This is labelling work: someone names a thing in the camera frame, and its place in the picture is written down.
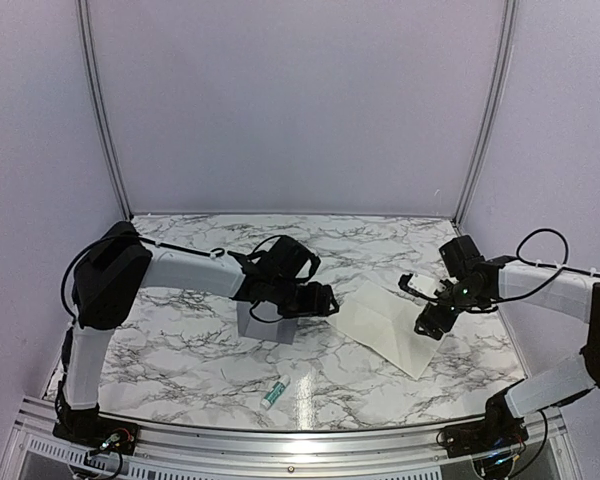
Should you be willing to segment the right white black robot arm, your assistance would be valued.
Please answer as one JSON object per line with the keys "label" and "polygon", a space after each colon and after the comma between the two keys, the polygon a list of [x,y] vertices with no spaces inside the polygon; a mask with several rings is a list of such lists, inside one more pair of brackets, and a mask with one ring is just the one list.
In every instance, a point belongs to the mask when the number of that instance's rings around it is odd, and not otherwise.
{"label": "right white black robot arm", "polygon": [[559,312],[588,327],[585,345],[559,365],[511,386],[487,400],[475,438],[495,448],[525,416],[547,407],[567,405],[600,389],[600,273],[531,262],[520,254],[485,258],[473,239],[460,236],[439,250],[448,276],[430,288],[413,274],[399,280],[402,291],[425,301],[415,321],[416,334],[434,340],[451,331],[459,315],[481,314],[515,302]]}

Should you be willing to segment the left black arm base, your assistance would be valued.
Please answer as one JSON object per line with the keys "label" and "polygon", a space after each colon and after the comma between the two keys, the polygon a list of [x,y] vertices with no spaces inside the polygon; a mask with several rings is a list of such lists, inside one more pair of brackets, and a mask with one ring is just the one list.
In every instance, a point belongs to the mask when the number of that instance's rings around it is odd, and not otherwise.
{"label": "left black arm base", "polygon": [[139,435],[139,425],[110,418],[99,418],[94,427],[71,430],[56,422],[53,427],[53,436],[68,442],[89,447],[91,450],[99,449],[107,439],[117,434],[118,439],[105,448],[106,451],[117,451],[123,455],[132,455],[136,448]]}

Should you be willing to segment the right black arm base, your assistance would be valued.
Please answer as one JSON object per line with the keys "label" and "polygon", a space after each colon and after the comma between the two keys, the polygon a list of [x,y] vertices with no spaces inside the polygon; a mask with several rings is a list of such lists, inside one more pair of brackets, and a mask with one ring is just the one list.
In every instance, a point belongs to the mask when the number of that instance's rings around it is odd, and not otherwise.
{"label": "right black arm base", "polygon": [[447,452],[449,458],[458,458],[521,446],[528,438],[528,431],[521,420],[514,420],[506,425],[491,425],[485,419],[480,419],[443,427],[436,442]]}

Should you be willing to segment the grey paper envelope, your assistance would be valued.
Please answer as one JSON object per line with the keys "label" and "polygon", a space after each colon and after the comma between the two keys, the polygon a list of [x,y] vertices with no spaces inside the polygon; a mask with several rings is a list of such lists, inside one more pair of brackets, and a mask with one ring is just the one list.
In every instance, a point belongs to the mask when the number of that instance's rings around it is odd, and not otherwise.
{"label": "grey paper envelope", "polygon": [[297,319],[283,319],[272,303],[237,303],[237,329],[241,337],[291,345],[297,324]]}

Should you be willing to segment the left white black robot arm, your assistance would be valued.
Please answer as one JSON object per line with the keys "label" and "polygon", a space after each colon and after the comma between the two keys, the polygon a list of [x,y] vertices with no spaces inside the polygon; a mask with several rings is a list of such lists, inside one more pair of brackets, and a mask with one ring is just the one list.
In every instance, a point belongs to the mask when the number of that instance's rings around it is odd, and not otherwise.
{"label": "left white black robot arm", "polygon": [[132,223],[121,221],[78,253],[60,287],[71,322],[55,400],[58,427],[86,445],[99,444],[112,431],[100,415],[101,372],[113,333],[142,288],[199,291],[253,309],[271,305],[275,322],[337,313],[332,287],[313,279],[319,256],[288,235],[270,241],[269,249],[249,254],[200,251],[143,237]]}

